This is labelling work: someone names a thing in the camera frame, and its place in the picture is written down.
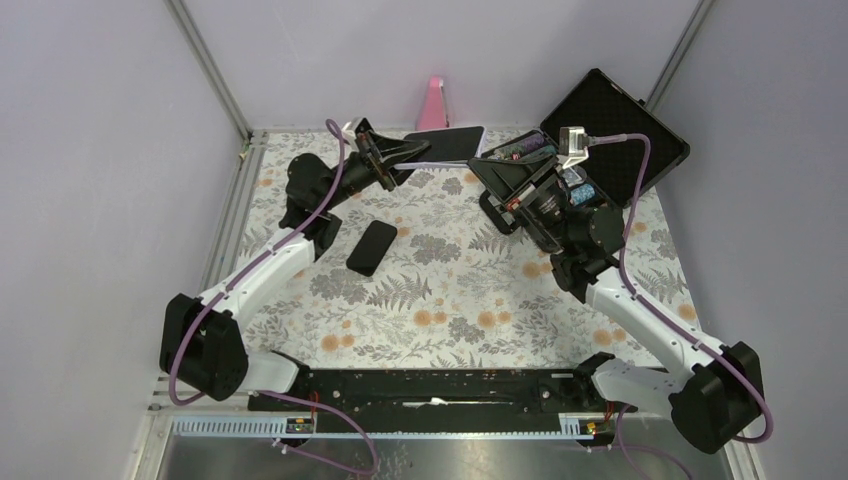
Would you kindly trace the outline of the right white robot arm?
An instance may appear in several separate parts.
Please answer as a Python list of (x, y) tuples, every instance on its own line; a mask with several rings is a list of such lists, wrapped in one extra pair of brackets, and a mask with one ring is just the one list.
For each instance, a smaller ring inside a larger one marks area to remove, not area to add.
[(772, 436), (757, 353), (698, 332), (630, 280), (621, 209), (573, 204), (557, 156), (473, 158), (468, 166), (486, 189), (481, 206), (493, 221), (504, 213), (515, 217), (549, 253), (557, 285), (614, 319), (662, 365), (632, 367), (596, 355), (582, 364), (588, 375), (573, 386), (579, 407), (597, 412), (611, 401), (661, 415), (704, 453), (745, 441), (743, 431), (757, 419), (764, 430), (754, 442)]

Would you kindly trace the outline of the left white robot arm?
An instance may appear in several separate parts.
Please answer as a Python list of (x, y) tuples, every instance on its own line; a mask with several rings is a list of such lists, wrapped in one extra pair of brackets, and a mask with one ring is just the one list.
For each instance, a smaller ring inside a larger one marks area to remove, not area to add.
[(334, 243), (341, 226), (332, 209), (367, 187), (392, 191), (407, 178), (403, 167), (431, 145), (384, 137), (365, 127), (328, 129), (339, 160), (327, 165), (312, 153), (288, 166), (286, 211), (279, 228), (239, 270), (201, 294), (176, 295), (167, 305), (160, 367), (177, 406), (203, 397), (223, 401), (234, 393), (272, 391), (288, 411), (309, 401), (310, 385), (300, 364), (281, 353), (253, 351), (242, 332), (296, 274), (314, 264)]

